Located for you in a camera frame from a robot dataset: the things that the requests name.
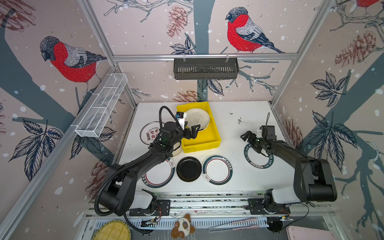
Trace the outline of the large cream plate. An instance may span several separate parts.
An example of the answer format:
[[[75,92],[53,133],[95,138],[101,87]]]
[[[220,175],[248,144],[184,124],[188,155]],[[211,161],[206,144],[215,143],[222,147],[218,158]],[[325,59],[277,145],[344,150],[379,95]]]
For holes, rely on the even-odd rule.
[[[190,109],[186,111],[186,127],[192,128],[193,126],[200,125],[199,131],[205,130],[210,124],[210,115],[198,108]]]

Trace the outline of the white plate green lettered rim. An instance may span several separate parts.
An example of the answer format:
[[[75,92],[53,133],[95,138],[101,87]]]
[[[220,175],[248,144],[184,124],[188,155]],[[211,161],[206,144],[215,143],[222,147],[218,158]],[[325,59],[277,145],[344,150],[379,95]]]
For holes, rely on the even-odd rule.
[[[258,154],[252,147],[251,144],[247,144],[244,148],[244,156],[246,161],[255,168],[267,169],[274,163],[274,155],[267,157],[262,154]]]

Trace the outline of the white plate red Chinese characters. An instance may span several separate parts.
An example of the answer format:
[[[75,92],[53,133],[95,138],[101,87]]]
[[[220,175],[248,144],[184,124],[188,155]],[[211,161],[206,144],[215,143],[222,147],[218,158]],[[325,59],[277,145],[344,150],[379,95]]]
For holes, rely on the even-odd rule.
[[[146,124],[140,132],[140,139],[145,145],[150,145],[160,133],[160,122],[150,122]]]

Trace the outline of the black round plate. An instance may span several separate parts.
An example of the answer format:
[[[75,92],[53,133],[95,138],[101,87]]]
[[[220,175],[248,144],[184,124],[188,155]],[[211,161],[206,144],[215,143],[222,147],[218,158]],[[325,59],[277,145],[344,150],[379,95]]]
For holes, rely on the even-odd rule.
[[[200,161],[194,157],[185,157],[177,164],[176,172],[178,177],[184,182],[194,182],[202,172]]]

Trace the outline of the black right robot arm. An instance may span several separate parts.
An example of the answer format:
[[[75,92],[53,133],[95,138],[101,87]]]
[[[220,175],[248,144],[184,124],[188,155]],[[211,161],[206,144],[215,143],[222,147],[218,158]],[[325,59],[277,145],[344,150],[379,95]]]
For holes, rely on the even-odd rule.
[[[260,127],[261,137],[247,131],[241,139],[249,143],[258,154],[268,159],[278,157],[294,168],[294,180],[291,186],[280,189],[268,189],[264,200],[255,204],[255,209],[263,208],[268,214],[283,211],[290,204],[307,202],[335,202],[337,189],[328,161],[305,156],[278,140],[275,127],[265,124]]]

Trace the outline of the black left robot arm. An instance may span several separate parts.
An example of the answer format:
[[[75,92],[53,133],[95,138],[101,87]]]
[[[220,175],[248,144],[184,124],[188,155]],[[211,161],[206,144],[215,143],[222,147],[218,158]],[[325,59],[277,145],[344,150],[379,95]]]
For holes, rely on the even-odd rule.
[[[152,214],[157,208],[157,196],[149,191],[137,191],[137,181],[156,165],[173,156],[174,146],[182,139],[195,139],[200,125],[190,128],[184,121],[187,114],[172,111],[162,106],[159,110],[160,129],[154,141],[149,145],[148,152],[137,159],[109,167],[105,179],[98,190],[94,209],[99,216],[116,214],[125,216],[127,211],[141,209],[146,214]]]

